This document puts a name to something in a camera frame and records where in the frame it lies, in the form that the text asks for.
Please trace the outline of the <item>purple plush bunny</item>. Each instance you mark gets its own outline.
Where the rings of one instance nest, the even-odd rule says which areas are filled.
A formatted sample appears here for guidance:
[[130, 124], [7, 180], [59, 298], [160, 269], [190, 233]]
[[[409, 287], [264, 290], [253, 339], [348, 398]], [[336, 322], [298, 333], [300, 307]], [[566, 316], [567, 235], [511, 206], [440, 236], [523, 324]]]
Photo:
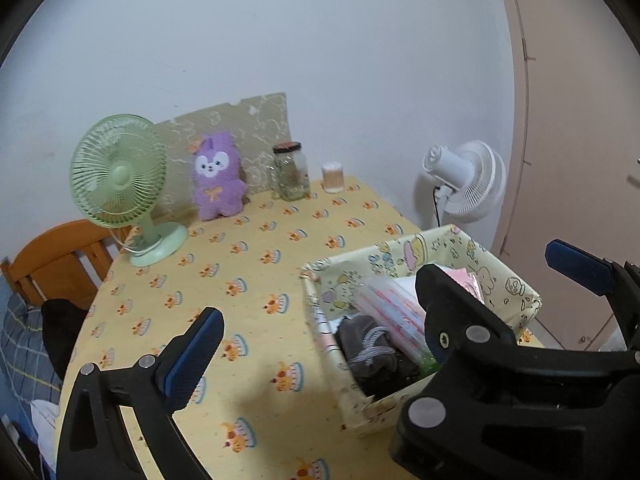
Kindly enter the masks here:
[[243, 210], [247, 184], [241, 179], [241, 154], [230, 132], [203, 136], [194, 154], [192, 184], [201, 221], [236, 216]]

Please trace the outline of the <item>cotton swab container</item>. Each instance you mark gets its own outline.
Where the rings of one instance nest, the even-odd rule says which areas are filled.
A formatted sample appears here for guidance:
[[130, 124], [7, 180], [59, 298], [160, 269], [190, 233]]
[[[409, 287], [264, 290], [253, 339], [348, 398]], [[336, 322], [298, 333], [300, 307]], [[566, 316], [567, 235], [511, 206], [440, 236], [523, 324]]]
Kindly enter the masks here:
[[321, 172], [322, 188], [328, 194], [336, 194], [344, 191], [344, 167], [340, 162], [327, 162], [323, 164]]

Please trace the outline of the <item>green desk fan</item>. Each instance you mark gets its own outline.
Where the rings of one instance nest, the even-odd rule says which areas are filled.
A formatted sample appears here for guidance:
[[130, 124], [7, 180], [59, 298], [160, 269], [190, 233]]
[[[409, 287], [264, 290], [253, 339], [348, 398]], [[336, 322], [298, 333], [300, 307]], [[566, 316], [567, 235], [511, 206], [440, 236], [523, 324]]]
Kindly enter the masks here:
[[70, 192], [80, 212], [108, 230], [130, 228], [122, 244], [137, 268], [173, 255], [188, 230], [152, 217], [167, 176], [166, 148], [149, 120], [131, 114], [108, 116], [80, 139], [70, 159]]

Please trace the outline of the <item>wooden bed headboard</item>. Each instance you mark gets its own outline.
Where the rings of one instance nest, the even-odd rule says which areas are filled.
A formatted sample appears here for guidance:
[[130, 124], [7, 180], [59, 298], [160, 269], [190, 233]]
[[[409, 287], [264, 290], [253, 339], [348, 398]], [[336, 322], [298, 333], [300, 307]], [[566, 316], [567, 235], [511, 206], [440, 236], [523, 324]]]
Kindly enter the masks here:
[[13, 260], [3, 259], [2, 275], [32, 306], [66, 299], [87, 310], [100, 285], [113, 276], [107, 242], [123, 242], [129, 232], [128, 226], [110, 231], [88, 220], [60, 224], [31, 240]]

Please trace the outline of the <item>dark grey drawstring pouch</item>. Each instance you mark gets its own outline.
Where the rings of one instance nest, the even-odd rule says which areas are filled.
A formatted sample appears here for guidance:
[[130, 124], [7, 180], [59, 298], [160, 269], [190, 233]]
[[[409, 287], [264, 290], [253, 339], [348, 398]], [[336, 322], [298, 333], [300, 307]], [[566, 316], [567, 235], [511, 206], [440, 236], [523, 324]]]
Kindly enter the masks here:
[[370, 315], [343, 318], [335, 339], [356, 384], [380, 400], [421, 378], [420, 368], [390, 338], [390, 331]]

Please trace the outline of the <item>patterned cardboard panel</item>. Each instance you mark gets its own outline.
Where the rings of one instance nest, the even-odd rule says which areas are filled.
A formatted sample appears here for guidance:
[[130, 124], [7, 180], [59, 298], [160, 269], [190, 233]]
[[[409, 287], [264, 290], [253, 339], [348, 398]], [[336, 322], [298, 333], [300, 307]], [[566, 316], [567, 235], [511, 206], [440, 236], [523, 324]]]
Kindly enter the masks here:
[[202, 108], [159, 122], [155, 130], [165, 144], [167, 174], [153, 218], [175, 216], [192, 207], [194, 154], [206, 134], [231, 133], [241, 154], [241, 178], [250, 194], [268, 190], [272, 147], [291, 139], [283, 92]]

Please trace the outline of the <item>glass jar with lid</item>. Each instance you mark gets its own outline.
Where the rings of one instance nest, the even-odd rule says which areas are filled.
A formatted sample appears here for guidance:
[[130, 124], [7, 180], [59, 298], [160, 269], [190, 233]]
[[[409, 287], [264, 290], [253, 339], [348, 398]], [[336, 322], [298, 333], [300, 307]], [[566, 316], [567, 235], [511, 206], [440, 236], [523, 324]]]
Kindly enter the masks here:
[[271, 186], [277, 196], [288, 202], [308, 197], [308, 165], [302, 144], [295, 141], [279, 143], [272, 148], [272, 152]]

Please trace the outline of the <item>white standing fan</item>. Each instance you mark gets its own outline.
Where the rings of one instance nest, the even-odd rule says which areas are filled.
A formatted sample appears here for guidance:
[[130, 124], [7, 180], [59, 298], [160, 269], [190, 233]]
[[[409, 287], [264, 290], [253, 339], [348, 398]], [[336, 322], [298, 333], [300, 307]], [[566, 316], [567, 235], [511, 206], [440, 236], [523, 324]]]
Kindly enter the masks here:
[[488, 216], [506, 190], [506, 165], [487, 143], [473, 140], [450, 150], [433, 145], [422, 160], [423, 170], [439, 183], [436, 210], [462, 223]]

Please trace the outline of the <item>blue plaid pillow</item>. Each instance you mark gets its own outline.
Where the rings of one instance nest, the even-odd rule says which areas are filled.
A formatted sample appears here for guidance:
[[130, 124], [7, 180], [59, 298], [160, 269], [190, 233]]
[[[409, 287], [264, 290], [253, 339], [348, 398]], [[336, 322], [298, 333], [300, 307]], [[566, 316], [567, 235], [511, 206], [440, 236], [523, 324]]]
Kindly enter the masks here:
[[60, 404], [62, 379], [44, 348], [41, 312], [15, 292], [1, 315], [1, 374], [25, 408], [33, 400]]

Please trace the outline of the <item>white clothes on bed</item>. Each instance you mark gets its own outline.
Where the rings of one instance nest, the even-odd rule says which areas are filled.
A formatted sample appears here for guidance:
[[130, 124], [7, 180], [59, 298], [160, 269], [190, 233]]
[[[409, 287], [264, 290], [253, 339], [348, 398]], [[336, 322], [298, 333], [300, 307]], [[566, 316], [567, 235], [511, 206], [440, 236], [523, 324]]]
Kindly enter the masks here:
[[36, 474], [55, 477], [55, 423], [58, 404], [46, 400], [10, 402], [1, 407], [1, 422], [11, 441]]

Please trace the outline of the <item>pink small tissue packet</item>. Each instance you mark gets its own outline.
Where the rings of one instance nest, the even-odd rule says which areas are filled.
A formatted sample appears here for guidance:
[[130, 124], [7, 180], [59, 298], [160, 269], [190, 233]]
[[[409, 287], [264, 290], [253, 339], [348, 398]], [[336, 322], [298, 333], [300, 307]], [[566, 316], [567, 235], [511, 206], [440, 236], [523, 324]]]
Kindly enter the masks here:
[[446, 268], [446, 266], [442, 266], [442, 270], [481, 304], [485, 303], [480, 282], [473, 272], [465, 269]]

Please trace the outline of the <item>clear striped plastic pack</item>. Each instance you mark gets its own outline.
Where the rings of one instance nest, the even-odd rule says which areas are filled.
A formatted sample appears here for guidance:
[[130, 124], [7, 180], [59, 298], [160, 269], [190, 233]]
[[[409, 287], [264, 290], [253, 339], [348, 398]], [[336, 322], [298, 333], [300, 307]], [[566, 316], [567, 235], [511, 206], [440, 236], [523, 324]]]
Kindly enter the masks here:
[[384, 326], [393, 344], [412, 362], [431, 362], [433, 355], [424, 336], [425, 313], [398, 281], [379, 275], [367, 278], [356, 289], [352, 305]]

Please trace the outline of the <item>patterned storage box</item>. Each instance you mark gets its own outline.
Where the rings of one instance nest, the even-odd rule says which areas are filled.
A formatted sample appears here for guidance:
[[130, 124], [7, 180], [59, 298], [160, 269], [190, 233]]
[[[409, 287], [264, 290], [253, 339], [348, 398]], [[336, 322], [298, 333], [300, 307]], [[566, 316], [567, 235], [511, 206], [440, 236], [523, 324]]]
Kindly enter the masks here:
[[[424, 341], [425, 314], [416, 298], [416, 274], [434, 264], [522, 336], [542, 299], [506, 264], [450, 224], [307, 263], [300, 274], [308, 324], [346, 428], [358, 436], [394, 426], [400, 409], [437, 370]], [[409, 360], [412, 378], [367, 392], [344, 356], [341, 322], [366, 314], [386, 328]]]

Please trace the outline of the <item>yellow patterned tablecloth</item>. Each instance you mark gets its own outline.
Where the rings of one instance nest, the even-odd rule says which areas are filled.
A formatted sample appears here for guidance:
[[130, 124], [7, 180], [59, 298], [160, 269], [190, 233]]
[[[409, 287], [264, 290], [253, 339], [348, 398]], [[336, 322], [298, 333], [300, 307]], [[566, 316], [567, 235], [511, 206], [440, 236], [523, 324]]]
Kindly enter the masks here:
[[117, 257], [88, 311], [64, 379], [80, 368], [130, 367], [184, 333], [208, 307], [224, 340], [177, 424], [216, 479], [401, 479], [388, 454], [400, 404], [412, 390], [371, 401], [338, 358], [326, 328], [371, 274], [401, 278], [422, 263], [465, 268], [488, 308], [524, 332], [540, 296], [456, 226], [423, 232], [349, 179], [315, 185], [288, 203], [254, 195], [242, 214], [192, 220], [175, 255], [135, 268]]

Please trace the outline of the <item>pink door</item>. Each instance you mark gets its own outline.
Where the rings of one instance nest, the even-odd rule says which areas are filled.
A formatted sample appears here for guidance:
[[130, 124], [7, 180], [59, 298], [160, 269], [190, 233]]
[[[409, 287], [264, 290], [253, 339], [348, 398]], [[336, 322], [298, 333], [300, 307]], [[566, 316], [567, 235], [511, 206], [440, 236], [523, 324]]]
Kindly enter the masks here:
[[515, 105], [508, 190], [495, 239], [541, 294], [546, 344], [597, 350], [608, 303], [548, 268], [559, 238], [618, 262], [639, 258], [639, 55], [603, 0], [504, 0]]

